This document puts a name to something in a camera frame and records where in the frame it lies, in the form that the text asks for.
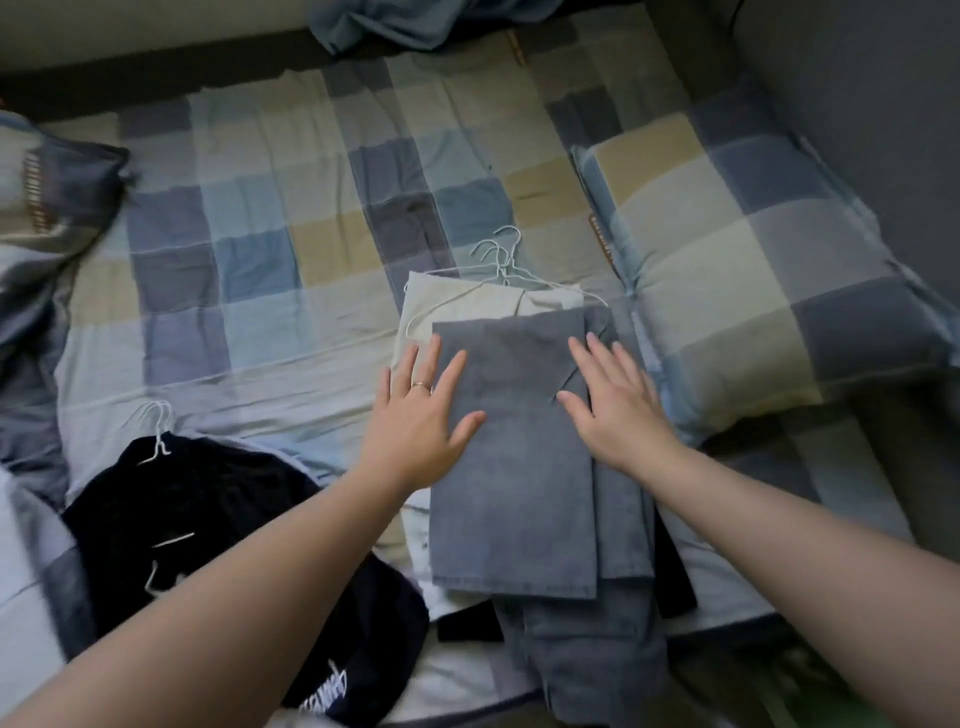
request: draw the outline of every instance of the finger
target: finger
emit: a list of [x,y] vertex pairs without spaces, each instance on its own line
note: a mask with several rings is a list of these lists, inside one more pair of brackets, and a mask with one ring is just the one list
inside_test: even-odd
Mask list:
[[416,387],[425,394],[430,394],[430,387],[433,386],[433,377],[437,374],[437,362],[440,360],[440,336],[434,334],[430,337],[430,343],[427,344],[426,352],[420,358],[420,365],[417,367],[416,381],[422,381],[426,387]]
[[593,354],[593,358],[597,360],[597,363],[607,374],[607,379],[620,387],[625,387],[629,384],[627,375],[623,369],[620,368],[620,363],[616,360],[616,357],[610,353],[610,350],[604,346],[603,342],[600,341],[592,331],[587,334],[587,346],[590,349],[590,353]]
[[655,404],[660,409],[663,408],[663,405],[660,404],[660,393],[657,391],[657,387],[654,385],[654,380],[650,378],[646,372],[640,372],[640,378],[643,379],[643,389],[644,394],[650,398],[650,401]]
[[457,355],[450,359],[446,369],[440,375],[437,386],[433,388],[433,396],[440,400],[443,406],[449,406],[453,399],[453,391],[457,388],[457,381],[467,366],[467,352],[460,350]]
[[376,381],[373,409],[383,409],[390,403],[390,367],[384,367]]
[[600,387],[610,381],[607,374],[603,371],[603,368],[597,363],[597,360],[593,358],[593,354],[588,352],[584,348],[584,345],[575,338],[571,336],[566,343],[570,347],[573,360],[577,362],[581,374],[583,374],[584,379],[587,381],[587,388],[590,390],[590,393],[593,394],[599,391]]
[[417,361],[417,351],[420,347],[417,344],[411,344],[407,351],[400,358],[400,363],[396,365],[396,377],[394,377],[394,397],[406,397],[410,392],[410,383],[413,381],[414,362]]
[[633,384],[637,389],[643,388],[643,379],[640,378],[640,369],[637,367],[634,358],[619,341],[613,342],[613,355],[620,364],[620,369],[627,376],[627,381]]
[[470,438],[477,433],[480,425],[486,421],[486,412],[470,412],[457,423],[457,426],[453,428],[453,434],[450,435],[450,446],[457,452],[457,457],[460,457]]
[[557,393],[557,401],[564,406],[566,414],[573,420],[573,426],[583,437],[584,433],[593,425],[593,413],[587,407],[587,403],[581,400],[572,392],[561,390]]

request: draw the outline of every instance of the hand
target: hand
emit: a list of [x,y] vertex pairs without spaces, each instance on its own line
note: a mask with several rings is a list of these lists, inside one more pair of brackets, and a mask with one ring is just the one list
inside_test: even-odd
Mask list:
[[652,466],[686,447],[663,414],[650,377],[623,345],[616,342],[611,352],[592,333],[587,334],[587,345],[589,351],[576,339],[569,340],[570,353],[587,381],[592,411],[571,392],[558,392],[557,399],[593,457],[644,479]]
[[[371,473],[378,480],[396,483],[407,494],[428,488],[446,475],[487,419],[483,412],[471,412],[450,434],[450,401],[467,364],[467,352],[457,352],[431,392],[440,358],[440,336],[430,338],[417,378],[413,379],[417,350],[418,346],[411,344],[400,359],[393,391],[390,369],[380,375],[373,414],[356,465],[357,470]],[[425,386],[412,386],[413,381],[424,382]]]

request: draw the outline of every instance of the right hand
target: right hand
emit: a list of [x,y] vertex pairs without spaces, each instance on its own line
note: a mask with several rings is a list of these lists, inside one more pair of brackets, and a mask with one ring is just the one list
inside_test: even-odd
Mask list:
[[592,333],[584,348],[574,338],[570,353],[590,392],[587,404],[571,392],[558,392],[590,452],[613,468],[645,479],[664,459],[687,450],[663,414],[650,377],[642,372],[619,342],[612,352]]

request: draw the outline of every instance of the folded clothing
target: folded clothing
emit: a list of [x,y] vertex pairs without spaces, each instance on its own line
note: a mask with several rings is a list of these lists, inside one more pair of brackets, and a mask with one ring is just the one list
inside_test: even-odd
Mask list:
[[[544,400],[556,405],[560,388],[588,398],[566,340],[583,341],[592,331],[611,344],[617,339],[612,312],[596,306],[522,320],[435,324],[434,330],[444,338],[440,368],[459,349],[471,354],[451,422],[481,408],[489,418],[461,463],[434,489],[434,580],[468,572],[472,587],[497,595],[493,603],[508,652],[540,676],[556,718],[627,721],[662,689],[667,675],[655,603],[656,505],[633,480],[603,464],[571,470],[569,458],[583,443],[575,431],[570,440],[561,428],[572,426],[568,416],[551,410],[561,420],[556,424],[537,411]],[[591,513],[593,528],[571,530],[564,521],[571,511]],[[499,589],[504,572],[514,580],[522,574],[524,585],[540,578],[542,585],[543,574],[565,576],[564,568],[585,553],[593,560],[595,598]]]
[[597,534],[589,450],[557,401],[587,398],[567,349],[584,338],[584,309],[434,324],[442,372],[460,349],[469,364],[450,410],[487,423],[433,487],[435,584],[501,595],[594,598]]
[[652,578],[604,579],[593,600],[495,597],[511,658],[535,671],[553,716],[634,725],[662,692],[666,640]]
[[[433,324],[437,321],[532,316],[546,311],[581,308],[583,305],[584,295],[578,290],[529,291],[515,286],[412,272],[400,311],[392,366],[396,366],[411,343],[420,344],[420,351],[425,351]],[[456,614],[488,598],[487,595],[444,589],[433,583],[430,566],[430,490],[417,491],[410,496],[400,509],[400,520],[413,574],[431,621]]]
[[[170,454],[151,459],[156,439],[134,440],[63,514],[87,572],[98,637],[319,491],[270,453],[170,433],[162,442]],[[368,555],[282,705],[375,725],[406,687],[428,625],[413,586]]]

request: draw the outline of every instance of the mattress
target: mattress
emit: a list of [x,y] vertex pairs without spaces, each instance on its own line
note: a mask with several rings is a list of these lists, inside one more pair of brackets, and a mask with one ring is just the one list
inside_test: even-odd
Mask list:
[[[536,275],[622,296],[567,150],[687,103],[646,11],[627,6],[53,125],[129,147],[138,169],[76,274],[56,370],[67,499],[164,425],[337,477],[390,362],[407,276],[476,277],[473,244],[503,225],[523,231],[517,262]],[[145,413],[152,400],[170,402],[171,423]],[[734,467],[781,487],[805,478],[834,511],[909,537],[843,406],[768,418],[730,442],[716,454]],[[665,519],[700,602],[670,634],[773,613]],[[377,549],[410,571],[399,519]],[[52,614],[62,638],[70,613]],[[388,722],[462,724],[536,695],[502,645],[431,635]]]

